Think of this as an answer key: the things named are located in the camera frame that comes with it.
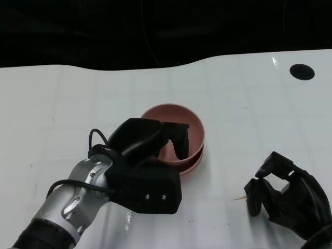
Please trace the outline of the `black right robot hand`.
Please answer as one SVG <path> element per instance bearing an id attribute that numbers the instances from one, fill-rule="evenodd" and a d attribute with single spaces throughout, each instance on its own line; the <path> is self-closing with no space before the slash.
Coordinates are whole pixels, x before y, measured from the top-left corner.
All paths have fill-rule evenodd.
<path id="1" fill-rule="evenodd" d="M 291 160 L 272 152 L 244 187 L 250 216 L 265 208 L 268 220 L 306 242 L 302 248 L 331 248 L 331 209 L 318 181 Z"/>

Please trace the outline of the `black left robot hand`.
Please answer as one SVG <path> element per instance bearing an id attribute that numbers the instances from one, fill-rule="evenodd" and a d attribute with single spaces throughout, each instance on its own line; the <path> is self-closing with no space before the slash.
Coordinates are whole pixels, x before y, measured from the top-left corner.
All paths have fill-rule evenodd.
<path id="1" fill-rule="evenodd" d="M 189 125 L 154 119 L 130 118 L 109 137 L 108 145 L 117 155 L 116 167 L 168 168 L 157 157 L 172 142 L 177 159 L 189 156 Z"/>

